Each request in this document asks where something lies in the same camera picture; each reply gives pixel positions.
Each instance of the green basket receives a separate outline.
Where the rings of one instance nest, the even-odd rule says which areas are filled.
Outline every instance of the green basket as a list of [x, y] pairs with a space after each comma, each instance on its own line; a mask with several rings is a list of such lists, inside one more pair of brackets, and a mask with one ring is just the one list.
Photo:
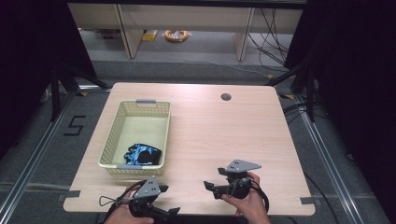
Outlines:
[[[155, 100], [128, 100], [120, 103], [99, 166], [111, 175], [163, 175], [171, 104]], [[146, 144], [162, 151], [158, 165], [126, 165], [128, 148]]]

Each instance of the cable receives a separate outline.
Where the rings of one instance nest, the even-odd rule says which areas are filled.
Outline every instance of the cable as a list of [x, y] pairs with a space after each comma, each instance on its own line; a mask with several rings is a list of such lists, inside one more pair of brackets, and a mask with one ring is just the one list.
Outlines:
[[290, 124], [292, 121], [294, 121], [295, 119], [297, 119], [300, 115], [302, 115], [306, 110], [303, 111], [299, 111], [300, 113], [296, 116], [294, 116], [291, 120], [288, 121], [288, 124]]
[[262, 52], [262, 53], [264, 53], [265, 55], [267, 55], [268, 57], [270, 57], [271, 59], [273, 59], [274, 61], [276, 61], [277, 63], [280, 63], [280, 64], [282, 64], [283, 65], [283, 62], [280, 60], [280, 59], [278, 59], [275, 55], [273, 55], [272, 53], [270, 53], [269, 51], [267, 51], [267, 50], [265, 50], [264, 48], [263, 48], [263, 45], [265, 44], [265, 41], [262, 43], [262, 45], [260, 46], [254, 39], [253, 39], [253, 37], [249, 34], [248, 35], [249, 37], [250, 37], [250, 40], [253, 42], [253, 44], [256, 46], [256, 48], [260, 51], [260, 52]]
[[311, 183], [315, 186], [315, 188], [317, 188], [317, 190], [319, 191], [319, 193], [321, 194], [321, 196], [323, 197], [324, 201], [326, 202], [326, 204], [329, 206], [330, 211], [332, 212], [332, 216], [334, 217], [335, 223], [339, 224], [338, 218], [334, 213], [334, 210], [332, 209], [332, 205], [329, 203], [329, 200], [327, 199], [327, 197], [325, 196], [325, 194], [321, 191], [320, 187], [317, 185], [317, 183], [305, 172], [304, 175], [307, 179], [309, 179], [309, 181], [311, 181]]
[[[231, 198], [233, 197], [233, 193], [235, 192], [236, 187], [238, 186], [239, 179], [236, 179], [235, 181], [233, 181], [231, 184], [228, 185], [227, 187], [227, 197]], [[231, 191], [231, 194], [229, 194], [228, 192], [230, 191], [230, 186], [233, 185], [233, 191]]]
[[[160, 49], [158, 46], [156, 46], [153, 42], [150, 42], [150, 43], [154, 46], [154, 48], [162, 51], [162, 49]], [[235, 69], [237, 71], [255, 73], [255, 74], [259, 74], [260, 76], [269, 78], [267, 75], [265, 75], [263, 73], [260, 73], [258, 71], [241, 69], [241, 68], [237, 68], [237, 67], [234, 67], [232, 65], [229, 65], [229, 64], [218, 64], [218, 63], [210, 63], [210, 62], [195, 62], [195, 61], [190, 61], [190, 60], [185, 60], [185, 59], [172, 58], [172, 57], [168, 57], [168, 56], [165, 56], [165, 57], [168, 58], [168, 59], [172, 59], [172, 60], [176, 60], [176, 61], [182, 61], [182, 62], [186, 62], [186, 63], [213, 64], [213, 65], [216, 65], [216, 66], [230, 67], [230, 68]]]
[[262, 67], [264, 67], [264, 68], [266, 68], [266, 69], [273, 70], [273, 71], [277, 71], [277, 72], [287, 72], [287, 71], [282, 71], [282, 70], [278, 70], [278, 69], [274, 69], [274, 68], [270, 68], [270, 67], [265, 66], [265, 65], [262, 63], [262, 51], [261, 51], [261, 50], [259, 51], [259, 61], [260, 61], [260, 64], [262, 65]]
[[[147, 181], [147, 180], [141, 180], [141, 181], [138, 181], [138, 182], [132, 184], [132, 186], [129, 187], [127, 190], [125, 190], [125, 191], [121, 194], [121, 196], [118, 197], [117, 199], [112, 199], [112, 198], [109, 198], [109, 197], [107, 197], [107, 196], [100, 196], [100, 197], [99, 197], [99, 205], [100, 205], [100, 206], [105, 206], [105, 205], [107, 205], [107, 204], [109, 204], [109, 203], [115, 203], [116, 206], [118, 207], [118, 206], [120, 205], [120, 201], [125, 197], [125, 195], [126, 195], [129, 191], [131, 191], [133, 188], [135, 188], [135, 187], [137, 187], [137, 186], [139, 186], [139, 185], [140, 185], [140, 186], [144, 185], [144, 184], [146, 183], [146, 181]], [[103, 198], [109, 199], [109, 202], [107, 202], [107, 203], [102, 203], [102, 199], [103, 199]]]
[[268, 212], [268, 210], [270, 210], [270, 201], [269, 201], [267, 195], [264, 193], [264, 191], [262, 191], [262, 188], [260, 188], [260, 185], [256, 181], [251, 180], [251, 182], [253, 182], [257, 185], [257, 188], [254, 187], [253, 185], [250, 187], [252, 189], [255, 189], [260, 194], [260, 196], [262, 196], [262, 199], [264, 200], [265, 210], [267, 210], [267, 212]]
[[288, 217], [288, 219], [290, 219], [294, 224], [298, 224], [297, 221], [294, 218]]
[[283, 113], [286, 114], [287, 112], [291, 111], [291, 110], [294, 109], [294, 108], [298, 108], [298, 107], [300, 107], [300, 106], [305, 106], [305, 105], [306, 105], [306, 103], [290, 105], [290, 106], [288, 106], [288, 107], [286, 107], [286, 108], [283, 109]]
[[99, 223], [99, 216], [100, 216], [100, 214], [96, 214], [96, 218], [95, 218], [95, 221], [93, 222], [93, 224]]
[[322, 116], [322, 115], [319, 115], [319, 114], [317, 114], [317, 113], [314, 113], [314, 115], [316, 115], [317, 117], [319, 117], [319, 118], [321, 118], [321, 119], [328, 119], [329, 118], [329, 116], [326, 114], [326, 117], [325, 116]]
[[[272, 20], [271, 25], [270, 25], [270, 23], [268, 22], [268, 20], [267, 20], [267, 18], [266, 18], [266, 16], [265, 16], [265, 13], [264, 13], [264, 11], [263, 11], [263, 9], [262, 9], [262, 16], [264, 17], [265, 23], [267, 24], [267, 27], [268, 27], [268, 34], [267, 34], [267, 36], [266, 36], [265, 38], [262, 36], [262, 38], [264, 39], [264, 43], [266, 42], [266, 43], [268, 43], [270, 46], [272, 46], [273, 48], [279, 50], [280, 56], [282, 57], [282, 60], [283, 60], [283, 61], [282, 61], [282, 65], [283, 65], [283, 63], [284, 63], [285, 60], [286, 60], [286, 56], [285, 56], [284, 53], [285, 53], [285, 52], [287, 53], [287, 51], [289, 51], [289, 50], [288, 50], [286, 47], [284, 47], [282, 44], [279, 43], [279, 39], [277, 38], [276, 22], [275, 22], [276, 9], [273, 8], [273, 9], [272, 9], [272, 12], [273, 12], [273, 15], [272, 15], [272, 19], [273, 19], [273, 20]], [[271, 34], [271, 36], [272, 36], [273, 39], [275, 40], [275, 42], [276, 42], [276, 44], [277, 44], [277, 47], [275, 47], [274, 45], [272, 45], [271, 43], [269, 43], [269, 42], [267, 41], [267, 37], [268, 37], [269, 34]]]

